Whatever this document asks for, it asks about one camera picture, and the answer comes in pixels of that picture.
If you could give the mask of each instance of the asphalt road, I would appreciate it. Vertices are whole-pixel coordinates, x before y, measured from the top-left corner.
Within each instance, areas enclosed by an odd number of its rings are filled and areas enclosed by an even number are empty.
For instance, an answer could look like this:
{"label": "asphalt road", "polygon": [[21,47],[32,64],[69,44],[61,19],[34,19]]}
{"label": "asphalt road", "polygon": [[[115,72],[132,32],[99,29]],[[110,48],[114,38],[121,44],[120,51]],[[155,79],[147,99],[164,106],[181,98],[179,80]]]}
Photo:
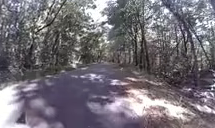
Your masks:
{"label": "asphalt road", "polygon": [[[113,64],[93,64],[6,88],[0,128],[138,128],[140,119],[122,100],[132,76]],[[25,121],[17,122],[21,116]]]}

